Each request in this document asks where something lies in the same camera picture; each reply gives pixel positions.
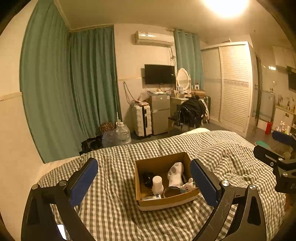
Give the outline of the white plush toy blue star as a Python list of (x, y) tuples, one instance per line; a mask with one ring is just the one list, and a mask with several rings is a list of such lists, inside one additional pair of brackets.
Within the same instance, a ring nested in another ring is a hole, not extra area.
[(189, 191), (195, 190), (196, 188), (197, 188), (196, 187), (196, 183), (193, 180), (193, 178), (189, 178), (188, 182), (186, 182), (185, 184), (183, 184), (180, 187), (180, 192), (181, 193), (185, 193), (185, 192), (189, 192)]

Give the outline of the white sock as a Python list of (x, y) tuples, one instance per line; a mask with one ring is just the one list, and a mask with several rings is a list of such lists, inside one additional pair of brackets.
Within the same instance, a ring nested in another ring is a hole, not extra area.
[(184, 166), (182, 162), (176, 162), (167, 173), (169, 188), (180, 189), (184, 184), (182, 180)]

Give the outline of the white cylindrical bottle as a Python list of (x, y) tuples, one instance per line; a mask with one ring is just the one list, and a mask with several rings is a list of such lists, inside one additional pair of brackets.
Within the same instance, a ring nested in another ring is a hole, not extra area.
[(152, 192), (154, 195), (161, 195), (164, 191), (163, 180), (161, 176), (154, 176), (152, 179)]

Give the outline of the black dome-shaped device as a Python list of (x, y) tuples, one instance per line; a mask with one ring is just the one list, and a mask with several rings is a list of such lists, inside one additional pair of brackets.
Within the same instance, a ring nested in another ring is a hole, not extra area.
[(146, 173), (142, 174), (142, 180), (143, 180), (145, 187), (152, 189), (153, 178), (154, 178), (154, 173), (152, 173), (152, 172), (146, 172)]

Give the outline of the white purple cream tube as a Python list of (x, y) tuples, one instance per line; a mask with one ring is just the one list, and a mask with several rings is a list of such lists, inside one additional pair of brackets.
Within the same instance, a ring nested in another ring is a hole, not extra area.
[(146, 196), (142, 198), (142, 201), (150, 201), (150, 200), (157, 200), (157, 199), (161, 199), (162, 195), (161, 194), (157, 194), (157, 195), (151, 195), (151, 196)]

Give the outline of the red fire extinguisher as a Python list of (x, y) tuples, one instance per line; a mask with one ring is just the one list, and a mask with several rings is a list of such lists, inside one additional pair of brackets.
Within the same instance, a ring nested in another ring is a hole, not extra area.
[(272, 121), (268, 121), (267, 122), (267, 125), (266, 125), (266, 129), (265, 129), (265, 134), (266, 135), (269, 135), (271, 133), (272, 126), (273, 126), (273, 122)]

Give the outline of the white louvered wardrobe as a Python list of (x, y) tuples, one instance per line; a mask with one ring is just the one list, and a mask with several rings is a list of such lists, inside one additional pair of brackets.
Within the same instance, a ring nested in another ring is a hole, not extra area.
[(245, 137), (255, 80), (253, 47), (247, 41), (223, 43), (208, 46), (201, 54), (210, 121)]

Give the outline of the brown patterned bag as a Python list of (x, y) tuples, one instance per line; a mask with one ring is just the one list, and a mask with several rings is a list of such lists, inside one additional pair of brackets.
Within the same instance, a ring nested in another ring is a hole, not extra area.
[(103, 135), (105, 132), (114, 131), (115, 127), (114, 127), (113, 123), (106, 121), (99, 126), (99, 130), (100, 130), (101, 134)]

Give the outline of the clear water jug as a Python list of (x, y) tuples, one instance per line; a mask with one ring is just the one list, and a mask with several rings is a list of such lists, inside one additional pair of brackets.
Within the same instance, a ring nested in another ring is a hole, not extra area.
[(130, 129), (119, 119), (118, 113), (116, 113), (116, 142), (118, 145), (130, 144), (132, 139), (130, 136)]

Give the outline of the white oval vanity mirror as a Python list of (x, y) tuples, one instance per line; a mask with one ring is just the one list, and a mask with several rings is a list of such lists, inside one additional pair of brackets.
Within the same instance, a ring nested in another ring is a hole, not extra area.
[(191, 91), (191, 77), (186, 69), (180, 68), (176, 77), (177, 90), (189, 94)]

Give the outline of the silver mini fridge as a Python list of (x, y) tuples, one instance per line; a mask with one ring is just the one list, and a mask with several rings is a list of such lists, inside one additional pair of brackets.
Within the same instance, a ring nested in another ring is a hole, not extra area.
[(168, 131), (170, 117), (170, 96), (167, 94), (152, 94), (148, 98), (152, 117), (152, 134), (160, 135)]

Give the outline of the green curtain left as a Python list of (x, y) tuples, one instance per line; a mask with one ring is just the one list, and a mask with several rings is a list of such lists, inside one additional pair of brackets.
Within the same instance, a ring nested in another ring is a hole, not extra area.
[(20, 88), (44, 163), (79, 155), (121, 118), (112, 25), (70, 32), (53, 1), (38, 1), (25, 32)]

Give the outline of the green curtain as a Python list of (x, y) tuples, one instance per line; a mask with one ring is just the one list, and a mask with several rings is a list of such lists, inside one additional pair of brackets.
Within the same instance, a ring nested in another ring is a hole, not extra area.
[(184, 68), (191, 77), (191, 85), (204, 88), (204, 72), (200, 39), (196, 33), (174, 30), (178, 69)]
[(70, 32), (53, 1), (38, 1), (25, 32), (20, 88), (44, 163), (79, 155), (121, 118), (112, 25)]

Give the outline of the ceiling lamp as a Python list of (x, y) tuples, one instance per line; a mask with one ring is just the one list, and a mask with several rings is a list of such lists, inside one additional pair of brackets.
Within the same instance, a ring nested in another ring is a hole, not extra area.
[(203, 5), (221, 19), (241, 16), (249, 6), (249, 0), (204, 0)]

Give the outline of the white air conditioner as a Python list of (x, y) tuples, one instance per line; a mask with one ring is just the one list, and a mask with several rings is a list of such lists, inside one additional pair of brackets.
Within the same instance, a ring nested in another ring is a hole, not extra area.
[(171, 47), (174, 44), (174, 37), (165, 34), (135, 32), (135, 43), (137, 45), (153, 45)]

